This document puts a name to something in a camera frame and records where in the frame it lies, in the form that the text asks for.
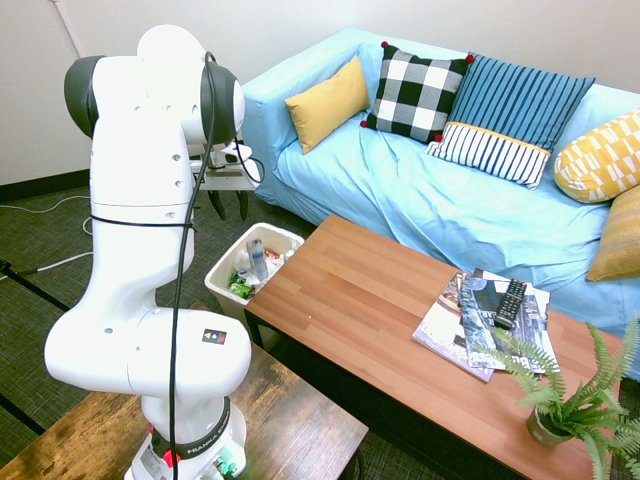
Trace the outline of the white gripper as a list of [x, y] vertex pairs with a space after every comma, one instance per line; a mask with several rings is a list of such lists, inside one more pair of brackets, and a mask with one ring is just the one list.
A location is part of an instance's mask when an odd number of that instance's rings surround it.
[[208, 168], [202, 181], [202, 189], [209, 190], [208, 198], [222, 221], [225, 221], [227, 216], [218, 191], [238, 191], [237, 199], [240, 217], [245, 221], [248, 217], [249, 209], [247, 191], [256, 190], [258, 185], [259, 183], [254, 181], [242, 167], [239, 169], [225, 168], [219, 170]]

